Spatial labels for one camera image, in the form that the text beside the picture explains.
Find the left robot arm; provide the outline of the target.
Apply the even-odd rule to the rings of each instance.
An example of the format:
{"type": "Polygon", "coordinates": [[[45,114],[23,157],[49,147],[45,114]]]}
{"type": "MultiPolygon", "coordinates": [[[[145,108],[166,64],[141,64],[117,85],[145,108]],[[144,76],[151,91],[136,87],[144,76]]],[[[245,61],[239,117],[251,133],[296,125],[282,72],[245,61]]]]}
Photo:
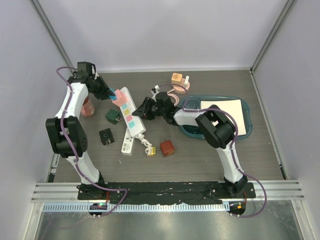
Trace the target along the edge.
{"type": "Polygon", "coordinates": [[[83,104],[91,93],[98,100],[116,99],[112,89],[99,76],[96,66],[87,61],[78,62],[69,79],[60,74],[59,67],[56,73],[66,83],[67,92],[62,106],[53,118],[48,118],[45,127],[52,150],[55,154],[66,159],[76,170],[83,185],[91,185],[89,194],[100,200],[107,192],[105,181],[100,171],[93,165],[87,152],[87,135],[79,121],[83,104]]]}

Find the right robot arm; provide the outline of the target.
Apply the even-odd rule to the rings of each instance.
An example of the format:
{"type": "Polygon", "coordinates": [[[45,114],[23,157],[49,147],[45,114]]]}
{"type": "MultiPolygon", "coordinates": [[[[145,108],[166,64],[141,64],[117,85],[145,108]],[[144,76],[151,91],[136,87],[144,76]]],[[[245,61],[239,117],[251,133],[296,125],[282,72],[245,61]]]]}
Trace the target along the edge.
{"type": "Polygon", "coordinates": [[[159,92],[153,98],[146,97],[132,115],[145,120],[163,117],[173,126],[197,127],[206,142],[218,153],[226,193],[233,198],[243,193],[248,178],[240,166],[235,149],[238,126],[229,113],[215,104],[205,109],[175,106],[166,92],[159,92]]]}

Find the long white power strip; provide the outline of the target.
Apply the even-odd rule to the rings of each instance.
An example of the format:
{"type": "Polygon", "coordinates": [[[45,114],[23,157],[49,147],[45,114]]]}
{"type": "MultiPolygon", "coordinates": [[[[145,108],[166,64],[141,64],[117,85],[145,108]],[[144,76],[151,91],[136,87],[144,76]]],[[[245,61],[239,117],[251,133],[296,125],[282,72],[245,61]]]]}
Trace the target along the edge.
{"type": "Polygon", "coordinates": [[[131,137],[136,138],[139,134],[142,134],[146,131],[145,125],[140,117],[133,115],[137,108],[128,88],[123,87],[119,91],[123,98],[123,101],[119,107],[120,111],[131,137]]]}

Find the black cube adapter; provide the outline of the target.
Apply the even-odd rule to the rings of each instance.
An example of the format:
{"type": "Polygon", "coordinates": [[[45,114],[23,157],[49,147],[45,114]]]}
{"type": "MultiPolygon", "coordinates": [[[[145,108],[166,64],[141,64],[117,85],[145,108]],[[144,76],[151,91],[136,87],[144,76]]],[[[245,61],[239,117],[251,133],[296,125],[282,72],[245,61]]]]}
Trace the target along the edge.
{"type": "Polygon", "coordinates": [[[104,146],[110,145],[115,142],[113,133],[110,128],[99,131],[100,141],[104,146]]]}

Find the pink cube adapter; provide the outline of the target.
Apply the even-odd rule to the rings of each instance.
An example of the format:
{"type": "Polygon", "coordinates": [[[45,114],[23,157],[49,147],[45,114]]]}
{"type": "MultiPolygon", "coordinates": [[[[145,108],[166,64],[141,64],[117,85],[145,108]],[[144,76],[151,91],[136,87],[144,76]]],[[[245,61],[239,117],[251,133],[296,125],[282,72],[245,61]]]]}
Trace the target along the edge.
{"type": "Polygon", "coordinates": [[[126,95],[125,95],[122,91],[120,91],[119,89],[117,89],[117,90],[114,92],[114,94],[115,94],[115,96],[114,96],[114,98],[111,100],[114,105],[116,105],[117,107],[121,107],[121,106],[123,106],[124,104],[127,103],[127,101],[128,101],[128,100],[127,100],[127,97],[126,97],[126,95]]]}

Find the small white usb power strip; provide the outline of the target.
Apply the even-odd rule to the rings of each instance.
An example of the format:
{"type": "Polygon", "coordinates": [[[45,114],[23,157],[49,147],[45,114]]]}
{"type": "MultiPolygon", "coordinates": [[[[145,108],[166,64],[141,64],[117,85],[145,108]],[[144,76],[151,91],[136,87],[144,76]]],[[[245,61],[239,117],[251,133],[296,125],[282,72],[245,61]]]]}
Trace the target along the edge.
{"type": "Polygon", "coordinates": [[[121,153],[126,156],[131,156],[133,152],[133,145],[134,138],[132,138],[130,131],[127,128],[122,142],[121,153]]]}

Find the yellow usb plug adapter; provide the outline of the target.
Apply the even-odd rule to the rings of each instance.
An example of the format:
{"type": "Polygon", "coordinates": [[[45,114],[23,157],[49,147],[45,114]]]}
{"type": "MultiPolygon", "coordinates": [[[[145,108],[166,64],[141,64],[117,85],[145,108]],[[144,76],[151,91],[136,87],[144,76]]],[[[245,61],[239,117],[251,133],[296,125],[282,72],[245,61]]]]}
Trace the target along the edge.
{"type": "Polygon", "coordinates": [[[157,153],[157,148],[155,146],[152,146],[152,147],[147,149],[147,154],[146,155],[148,157],[153,157],[153,156],[156,155],[156,153],[157,153]]]}

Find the green dragon cube adapter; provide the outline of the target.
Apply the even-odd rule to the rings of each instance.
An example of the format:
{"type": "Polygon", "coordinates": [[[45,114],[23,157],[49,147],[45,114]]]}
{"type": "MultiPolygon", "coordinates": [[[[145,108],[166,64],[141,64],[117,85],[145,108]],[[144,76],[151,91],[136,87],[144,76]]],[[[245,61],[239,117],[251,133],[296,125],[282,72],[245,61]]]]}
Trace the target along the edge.
{"type": "Polygon", "coordinates": [[[121,113],[117,110],[110,109],[106,115],[105,118],[108,122],[116,125],[121,120],[121,113]]]}

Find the red carp cube adapter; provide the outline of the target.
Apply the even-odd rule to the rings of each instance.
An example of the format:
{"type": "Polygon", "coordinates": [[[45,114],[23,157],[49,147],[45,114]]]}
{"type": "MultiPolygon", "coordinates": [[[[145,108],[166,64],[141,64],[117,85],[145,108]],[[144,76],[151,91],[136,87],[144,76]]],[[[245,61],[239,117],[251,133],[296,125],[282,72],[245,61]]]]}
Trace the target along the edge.
{"type": "Polygon", "coordinates": [[[175,148],[171,140],[161,142],[160,150],[164,157],[169,157],[175,153],[175,148]]]}

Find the blue plug adapter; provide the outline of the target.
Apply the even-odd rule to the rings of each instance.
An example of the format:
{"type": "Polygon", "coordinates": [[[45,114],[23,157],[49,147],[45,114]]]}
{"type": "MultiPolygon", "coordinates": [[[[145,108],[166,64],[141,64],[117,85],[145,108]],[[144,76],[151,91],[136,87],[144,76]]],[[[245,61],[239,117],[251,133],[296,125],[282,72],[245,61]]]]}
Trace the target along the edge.
{"type": "Polygon", "coordinates": [[[112,88],[110,88],[108,91],[108,97],[113,101],[117,100],[117,96],[115,94],[115,91],[112,88]]]}

